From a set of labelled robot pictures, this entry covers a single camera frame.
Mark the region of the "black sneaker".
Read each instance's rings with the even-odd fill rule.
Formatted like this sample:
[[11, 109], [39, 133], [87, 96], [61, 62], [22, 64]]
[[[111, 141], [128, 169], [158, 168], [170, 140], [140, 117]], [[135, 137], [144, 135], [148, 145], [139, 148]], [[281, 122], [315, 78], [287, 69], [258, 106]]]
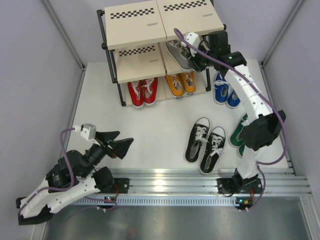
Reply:
[[185, 151], [185, 159], [188, 163], [197, 161], [202, 145], [207, 142], [210, 126], [210, 120], [207, 117], [199, 118], [192, 126]]
[[221, 154], [224, 151], [226, 144], [226, 132], [221, 126], [215, 127], [208, 136], [204, 156], [200, 163], [200, 172], [204, 175], [210, 174]]

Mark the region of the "red sneaker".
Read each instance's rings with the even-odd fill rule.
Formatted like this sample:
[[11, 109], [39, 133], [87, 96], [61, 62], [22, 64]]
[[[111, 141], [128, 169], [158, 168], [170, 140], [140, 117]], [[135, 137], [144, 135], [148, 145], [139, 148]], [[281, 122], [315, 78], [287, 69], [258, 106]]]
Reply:
[[158, 78], [148, 78], [142, 81], [143, 100], [147, 106], [152, 106], [156, 102]]
[[135, 108], [141, 108], [144, 105], [144, 97], [142, 90], [142, 81], [136, 80], [127, 83], [128, 92], [131, 98], [132, 105]]

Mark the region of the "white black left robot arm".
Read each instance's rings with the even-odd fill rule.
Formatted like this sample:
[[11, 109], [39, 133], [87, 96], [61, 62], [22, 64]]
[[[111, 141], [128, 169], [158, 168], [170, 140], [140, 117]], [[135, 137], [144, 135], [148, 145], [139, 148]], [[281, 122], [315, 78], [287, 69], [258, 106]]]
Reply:
[[82, 199], [117, 204], [118, 194], [129, 190], [128, 178], [115, 178], [108, 167], [96, 166], [108, 156], [123, 159], [134, 142], [132, 137], [118, 140], [119, 131], [97, 131], [92, 124], [74, 125], [62, 131], [76, 132], [92, 145], [84, 153], [62, 149], [63, 156], [45, 175], [41, 184], [26, 197], [16, 199], [20, 226], [45, 223], [68, 205]]

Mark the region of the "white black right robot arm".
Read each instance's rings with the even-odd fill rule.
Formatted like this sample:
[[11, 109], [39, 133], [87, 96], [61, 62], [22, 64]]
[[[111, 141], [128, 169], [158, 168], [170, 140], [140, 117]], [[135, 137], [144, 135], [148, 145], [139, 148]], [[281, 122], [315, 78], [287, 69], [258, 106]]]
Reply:
[[286, 131], [286, 114], [282, 110], [278, 111], [263, 96], [250, 74], [244, 56], [239, 51], [231, 51], [225, 30], [209, 33], [208, 44], [202, 43], [195, 32], [187, 33], [182, 41], [190, 51], [188, 61], [192, 68], [201, 72], [207, 67], [213, 67], [218, 71], [224, 83], [229, 84], [238, 95], [247, 114], [247, 125], [240, 133], [245, 145], [242, 160], [231, 178], [221, 180], [219, 191], [227, 195], [249, 193], [250, 190], [261, 194], [261, 158], [280, 132]]

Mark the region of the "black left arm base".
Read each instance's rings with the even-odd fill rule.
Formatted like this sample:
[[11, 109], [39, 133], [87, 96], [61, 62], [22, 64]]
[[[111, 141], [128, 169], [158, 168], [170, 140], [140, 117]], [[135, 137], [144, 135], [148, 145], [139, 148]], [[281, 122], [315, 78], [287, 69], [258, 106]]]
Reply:
[[104, 183], [100, 192], [103, 194], [127, 194], [129, 186], [129, 178], [114, 178], [113, 180], [108, 180]]

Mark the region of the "orange sneaker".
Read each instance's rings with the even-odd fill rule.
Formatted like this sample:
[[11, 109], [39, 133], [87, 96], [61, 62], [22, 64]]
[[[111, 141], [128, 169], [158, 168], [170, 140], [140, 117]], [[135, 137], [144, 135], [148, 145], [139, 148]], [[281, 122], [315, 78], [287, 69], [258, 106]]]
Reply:
[[184, 91], [188, 95], [193, 95], [196, 92], [194, 72], [182, 72], [179, 75], [183, 83]]
[[185, 91], [180, 76], [178, 74], [166, 74], [164, 78], [173, 97], [181, 98]]

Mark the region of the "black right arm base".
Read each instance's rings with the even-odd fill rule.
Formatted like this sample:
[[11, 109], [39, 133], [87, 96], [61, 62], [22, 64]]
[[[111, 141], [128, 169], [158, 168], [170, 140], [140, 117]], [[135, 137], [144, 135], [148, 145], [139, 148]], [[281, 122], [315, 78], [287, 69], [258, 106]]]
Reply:
[[236, 171], [232, 177], [218, 178], [217, 187], [219, 194], [231, 197], [234, 194], [261, 194], [263, 184], [258, 174], [244, 179]]

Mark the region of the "grey sneaker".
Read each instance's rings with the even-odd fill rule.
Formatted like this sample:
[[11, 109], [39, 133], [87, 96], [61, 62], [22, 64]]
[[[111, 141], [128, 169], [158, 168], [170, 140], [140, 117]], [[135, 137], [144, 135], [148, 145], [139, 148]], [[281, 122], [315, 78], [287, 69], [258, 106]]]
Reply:
[[190, 62], [192, 54], [186, 47], [182, 46], [181, 41], [169, 40], [165, 42], [165, 46], [169, 54], [184, 72], [194, 70], [193, 64]]
[[[202, 39], [199, 43], [198, 50], [207, 53], [207, 41]], [[208, 59], [199, 53], [198, 56], [198, 65], [201, 66], [202, 69], [205, 69], [208, 66]]]

